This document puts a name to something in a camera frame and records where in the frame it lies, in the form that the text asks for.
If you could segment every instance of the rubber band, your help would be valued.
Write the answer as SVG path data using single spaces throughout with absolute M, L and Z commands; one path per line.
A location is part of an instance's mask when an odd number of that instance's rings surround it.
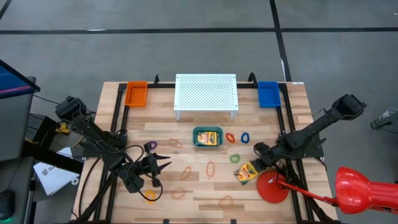
M 249 133 L 243 133 L 243 134 L 242 134 L 242 137 L 241 137 L 241 141 L 242 141 L 243 143 L 245 143 L 245 144 L 249 143 L 249 141 L 250 141 Z
M 187 170 L 189 170 L 188 175 L 187 175 L 186 177 L 183 177 L 183 176 L 184 176 L 184 173 L 186 173 Z M 182 174 L 180 175 L 179 179 L 180 179 L 180 180 L 185 180 L 186 178 L 188 178 L 188 177 L 191 175 L 191 171 L 192 171 L 192 168 L 191 168 L 190 166 L 187 166 L 187 167 L 185 168 L 185 170 L 182 172 Z
M 223 205 L 222 202 L 225 201 L 225 200 L 230 200 L 231 203 L 229 205 Z M 234 205 L 234 199 L 231 196 L 229 196 L 229 195 L 225 195 L 223 198 L 220 199 L 218 204 L 220 205 L 221 208 L 228 208 L 228 207 Z
M 178 190 L 182 191 L 182 194 L 179 197 L 176 197 L 175 194 L 180 194 L 181 192 L 178 192 Z M 180 200 L 182 197 L 184 197 L 186 190 L 183 189 L 182 187 L 177 187 L 172 191 L 172 199 Z
M 169 145 L 170 145 L 171 147 L 176 147 L 176 148 L 181 148 L 181 147 L 182 147 L 182 144 L 181 144 L 177 139 L 174 139 L 174 138 L 170 138 L 170 139 L 169 139 Z
M 209 174 L 209 165 L 210 164 L 213 165 L 213 173 L 211 175 Z M 206 166 L 206 174 L 208 177 L 213 177 L 215 173 L 216 173 L 216 166 L 214 165 L 214 162 L 210 161 L 209 163 L 207 163 L 207 166 Z
M 157 142 L 155 141 L 150 141 L 149 144 L 150 144 L 150 150 L 153 150 L 157 147 Z
M 226 138 L 230 143 L 235 143 L 235 136 L 234 136 L 234 134 L 226 133 L 226 134 L 225 134 L 225 138 Z
M 152 199 L 152 200 L 155 200 L 156 194 L 155 194 L 155 192 L 153 190 L 147 190 L 147 191 L 145 191 L 145 197 L 147 197 L 149 199 Z
M 229 157 L 229 161 L 232 163 L 238 163 L 241 160 L 241 156 L 237 154 L 233 154 L 232 156 Z

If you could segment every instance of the red lamp shade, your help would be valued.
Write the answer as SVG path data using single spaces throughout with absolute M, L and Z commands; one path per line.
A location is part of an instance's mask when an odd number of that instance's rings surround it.
M 372 206 L 398 208 L 398 185 L 371 182 L 353 169 L 340 167 L 336 174 L 336 197 L 345 214 L 359 213 Z

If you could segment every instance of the wooden table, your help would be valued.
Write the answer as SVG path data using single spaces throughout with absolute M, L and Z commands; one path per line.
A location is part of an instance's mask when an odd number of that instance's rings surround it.
M 111 127 L 118 86 L 118 82 L 104 83 L 95 119 L 96 124 L 103 130 L 109 130 Z M 287 88 L 295 126 L 299 130 L 313 121 L 307 94 L 304 85 L 300 83 L 287 83 Z M 290 193 L 282 203 L 268 203 L 257 193 L 256 180 L 242 186 L 233 174 L 242 164 L 256 158 L 253 152 L 255 143 L 263 141 L 273 146 L 280 133 L 276 110 L 259 107 L 256 89 L 239 88 L 238 98 L 239 112 L 233 121 L 229 114 L 206 112 L 186 112 L 180 121 L 176 121 L 173 110 L 174 89 L 148 89 L 146 107 L 129 110 L 127 145 L 157 141 L 155 151 L 162 156 L 171 157 L 159 161 L 159 164 L 168 161 L 173 163 L 159 175 L 164 192 L 161 199 L 154 203 L 147 202 L 139 194 L 129 194 L 119 179 L 112 223 L 162 223 L 165 218 L 171 223 L 229 223 L 231 219 L 237 219 L 238 223 L 295 223 Z M 283 97 L 281 100 L 286 130 L 289 130 Z M 326 102 L 325 107 L 329 107 L 331 103 Z M 116 130 L 121 125 L 123 107 L 122 103 Z M 225 133 L 235 135 L 236 144 L 225 141 L 218 149 L 194 147 L 192 129 L 196 126 L 220 126 Z M 248 144 L 239 140 L 243 132 L 250 134 Z M 178 139 L 183 147 L 172 147 L 169 143 L 170 138 Z M 134 159 L 141 152 L 132 148 L 127 150 L 127 153 Z M 239 164 L 229 161 L 230 155 L 235 153 L 241 156 Z M 94 161 L 95 159 L 88 159 L 85 162 L 73 208 L 75 213 L 78 211 L 83 181 Z M 212 178 L 206 174 L 209 161 L 215 164 L 215 174 Z M 328 178 L 322 164 L 312 158 L 303 159 L 303 163 L 309 191 L 331 197 Z M 102 166 L 102 161 L 99 161 L 90 175 L 83 194 L 83 210 L 98 192 Z M 188 166 L 192 168 L 192 172 L 187 179 L 181 181 L 180 176 Z M 158 196 L 160 189 L 152 188 L 150 180 L 145 176 L 143 178 L 146 179 L 146 183 L 142 191 L 153 190 Z M 182 194 L 185 195 L 181 199 L 176 199 Z M 220 206 L 220 200 L 226 195 L 233 199 L 233 205 L 227 206 L 231 201 L 225 200 Z M 298 197 L 303 219 L 307 219 L 303 197 L 300 194 Z M 105 218 L 108 196 L 105 195 L 104 198 L 101 219 Z M 333 207 L 322 202 L 318 204 L 326 214 L 337 219 Z

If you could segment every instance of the monitor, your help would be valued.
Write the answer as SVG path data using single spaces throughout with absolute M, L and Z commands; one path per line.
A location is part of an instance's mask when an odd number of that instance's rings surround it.
M 0 60 L 0 99 L 38 91 L 40 87 Z

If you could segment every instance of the white perforated platform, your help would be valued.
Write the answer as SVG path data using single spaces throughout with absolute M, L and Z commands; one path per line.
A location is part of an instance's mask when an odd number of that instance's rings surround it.
M 233 118 L 239 110 L 235 74 L 176 74 L 174 110 L 230 111 Z

